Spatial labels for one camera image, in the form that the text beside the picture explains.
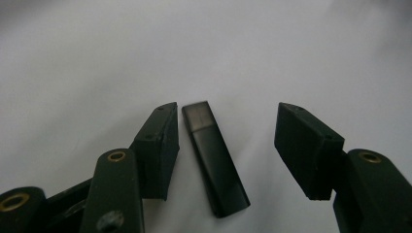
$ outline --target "small black object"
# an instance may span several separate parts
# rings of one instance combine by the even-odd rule
[[[207,102],[182,108],[212,211],[229,216],[251,205]]]
[[[345,139],[305,109],[280,103],[275,148],[311,200],[329,200]]]
[[[138,161],[142,198],[167,199],[179,151],[177,109],[176,103],[154,109],[130,146]]]

